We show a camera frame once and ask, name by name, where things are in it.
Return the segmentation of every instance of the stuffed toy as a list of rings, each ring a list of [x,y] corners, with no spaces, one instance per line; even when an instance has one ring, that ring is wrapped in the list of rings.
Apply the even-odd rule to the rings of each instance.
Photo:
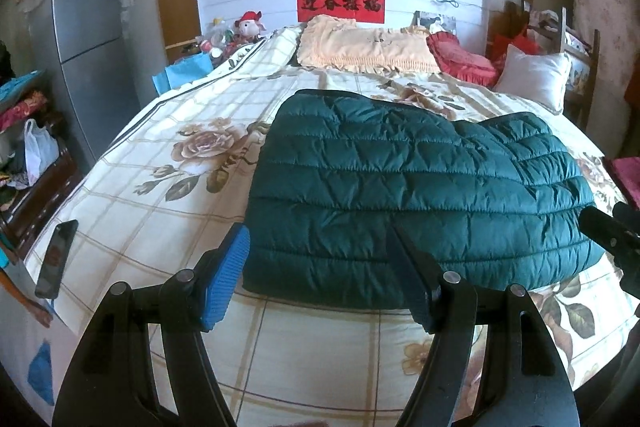
[[[240,20],[236,21],[236,28],[240,36],[239,43],[256,42],[260,36],[260,32],[265,31],[264,26],[260,22],[262,12],[246,12]]]

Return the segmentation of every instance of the silver bolt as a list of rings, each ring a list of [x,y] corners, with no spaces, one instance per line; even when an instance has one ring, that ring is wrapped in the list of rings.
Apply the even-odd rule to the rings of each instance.
[[[122,295],[127,291],[127,283],[122,281],[113,283],[111,288],[109,288],[109,291],[111,292],[111,295]]]
[[[180,282],[189,282],[193,279],[193,270],[189,268],[185,268],[184,270],[180,270],[175,278]]]
[[[458,272],[453,272],[453,271],[444,272],[444,274],[442,275],[442,278],[451,284],[458,284],[462,279],[462,277],[460,277],[460,274]]]
[[[520,284],[512,284],[511,293],[513,293],[516,297],[524,297],[527,294],[527,291],[524,286]]]

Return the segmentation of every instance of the refrigerator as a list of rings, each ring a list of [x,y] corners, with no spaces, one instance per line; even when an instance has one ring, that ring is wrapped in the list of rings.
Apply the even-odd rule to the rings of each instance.
[[[86,174],[140,110],[127,64],[119,0],[36,0],[27,13],[38,69]]]

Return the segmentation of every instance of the bed sheet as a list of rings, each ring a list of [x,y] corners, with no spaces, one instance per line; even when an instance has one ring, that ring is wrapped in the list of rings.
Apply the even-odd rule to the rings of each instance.
[[[114,282],[164,282],[193,267],[244,215],[258,152],[280,104],[299,89],[341,89],[415,105],[449,120],[481,121],[528,110],[568,147],[610,212],[622,195],[602,153],[566,118],[444,74],[377,76],[287,65],[298,28],[285,28],[210,77],[147,106],[65,201],[26,260],[36,279],[53,227],[78,219],[56,312],[81,334]],[[618,284],[609,255],[578,277],[531,293],[572,386],[626,342],[638,301]],[[150,327],[162,404],[175,410],[161,334]],[[225,318],[203,335],[239,426],[325,421],[331,427],[395,425],[432,337],[408,311],[341,311],[252,295],[239,283]],[[477,327],[457,417],[478,390],[486,328]]]

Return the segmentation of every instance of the smartphone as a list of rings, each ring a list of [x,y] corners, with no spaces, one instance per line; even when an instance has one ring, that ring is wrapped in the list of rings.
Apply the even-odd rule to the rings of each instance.
[[[55,299],[60,292],[62,274],[65,270],[66,258],[69,256],[71,243],[78,229],[78,220],[72,219],[60,223],[53,230],[51,241],[44,254],[44,261],[36,284],[36,297]]]

